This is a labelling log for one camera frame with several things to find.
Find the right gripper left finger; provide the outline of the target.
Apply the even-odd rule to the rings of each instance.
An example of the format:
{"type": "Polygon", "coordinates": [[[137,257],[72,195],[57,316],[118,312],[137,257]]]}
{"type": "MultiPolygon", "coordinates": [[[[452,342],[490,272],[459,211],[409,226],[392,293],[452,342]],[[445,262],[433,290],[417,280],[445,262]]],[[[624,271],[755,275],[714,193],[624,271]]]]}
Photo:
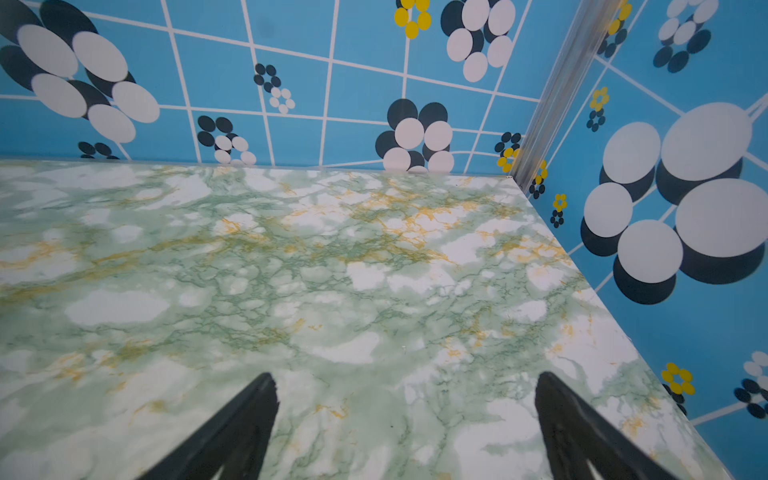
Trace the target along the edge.
{"type": "Polygon", "coordinates": [[[276,383],[264,372],[141,477],[257,479],[278,409],[276,383]]]}

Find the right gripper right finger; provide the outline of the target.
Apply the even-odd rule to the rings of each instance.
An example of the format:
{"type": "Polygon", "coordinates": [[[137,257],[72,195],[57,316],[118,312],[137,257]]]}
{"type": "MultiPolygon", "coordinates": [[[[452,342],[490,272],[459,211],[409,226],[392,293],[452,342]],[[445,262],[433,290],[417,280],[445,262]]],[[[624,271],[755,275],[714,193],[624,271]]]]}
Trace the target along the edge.
{"type": "Polygon", "coordinates": [[[554,373],[538,377],[535,407],[555,479],[672,479],[554,373]]]}

